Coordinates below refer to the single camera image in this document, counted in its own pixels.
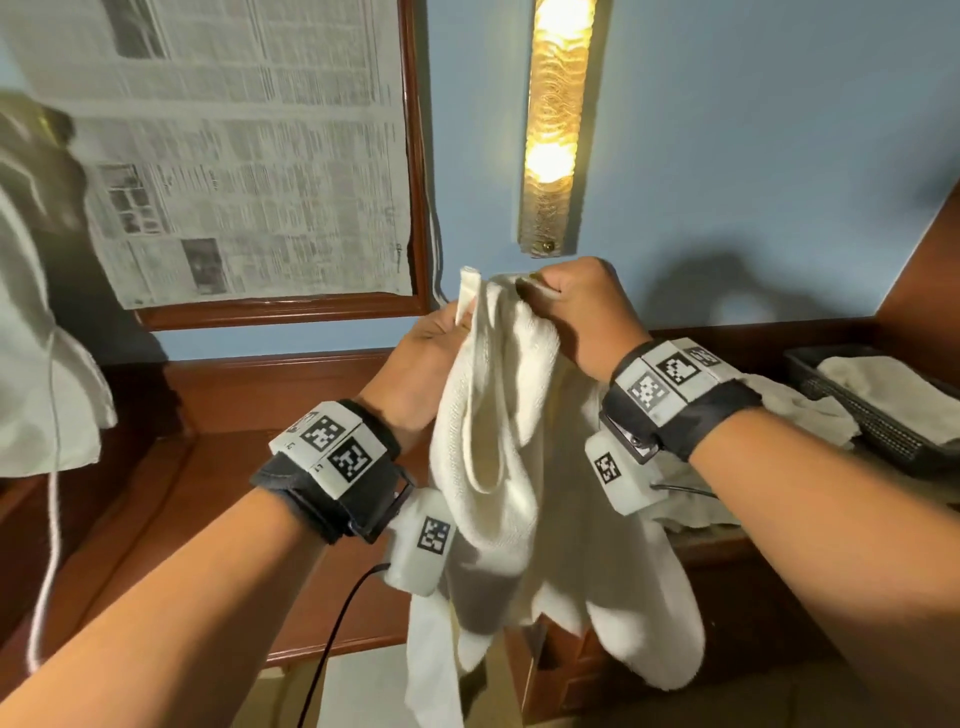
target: wooden cabinet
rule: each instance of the wooden cabinet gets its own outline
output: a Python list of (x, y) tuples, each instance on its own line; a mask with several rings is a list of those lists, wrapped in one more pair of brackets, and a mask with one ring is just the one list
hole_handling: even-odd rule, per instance
[[(698, 561), (686, 566), (707, 653), (693, 685), (835, 654), (752, 548), (733, 561)], [(511, 630), (507, 645), (525, 725), (660, 694), (608, 655), (592, 632), (581, 639), (544, 620)]]

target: hand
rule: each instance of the hand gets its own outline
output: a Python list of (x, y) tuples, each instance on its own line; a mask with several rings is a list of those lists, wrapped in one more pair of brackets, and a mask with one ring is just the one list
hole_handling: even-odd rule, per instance
[(551, 298), (530, 285), (521, 285), (520, 295), (554, 323), (564, 354), (588, 376), (610, 381), (623, 357), (650, 341), (612, 266), (600, 258), (548, 265), (534, 278), (560, 295)]
[(446, 377), (467, 338), (470, 315), (453, 323), (456, 303), (423, 316), (356, 397), (388, 426), (404, 451), (415, 445), (440, 407)]

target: forearm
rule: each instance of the forearm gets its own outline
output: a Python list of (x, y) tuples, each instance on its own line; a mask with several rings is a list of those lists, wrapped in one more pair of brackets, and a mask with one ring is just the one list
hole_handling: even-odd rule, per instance
[(691, 463), (878, 694), (960, 716), (960, 519), (762, 410)]
[(322, 551), (251, 491), (14, 692), (0, 724), (229, 725)]

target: black basket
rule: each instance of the black basket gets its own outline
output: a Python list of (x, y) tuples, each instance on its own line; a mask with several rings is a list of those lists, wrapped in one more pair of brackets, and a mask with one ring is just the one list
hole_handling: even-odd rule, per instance
[[(784, 355), (790, 383), (811, 400), (836, 397), (860, 425), (864, 444), (899, 470), (909, 475), (960, 470), (960, 447), (934, 445), (817, 371), (820, 363), (832, 356), (883, 356), (883, 352), (861, 344), (840, 344), (800, 347), (788, 350)], [(960, 400), (960, 389), (926, 375), (920, 376), (944, 394)]]

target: light blue wall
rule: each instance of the light blue wall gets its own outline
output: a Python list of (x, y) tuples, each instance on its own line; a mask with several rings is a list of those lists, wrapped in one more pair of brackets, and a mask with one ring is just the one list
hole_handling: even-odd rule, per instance
[[(447, 295), (463, 265), (536, 267), (515, 243), (530, 4), (427, 0)], [(960, 176), (960, 3), (612, 0), (594, 123), (579, 252), (650, 326), (870, 315)], [(159, 339), (178, 359), (391, 346), (408, 326)]]

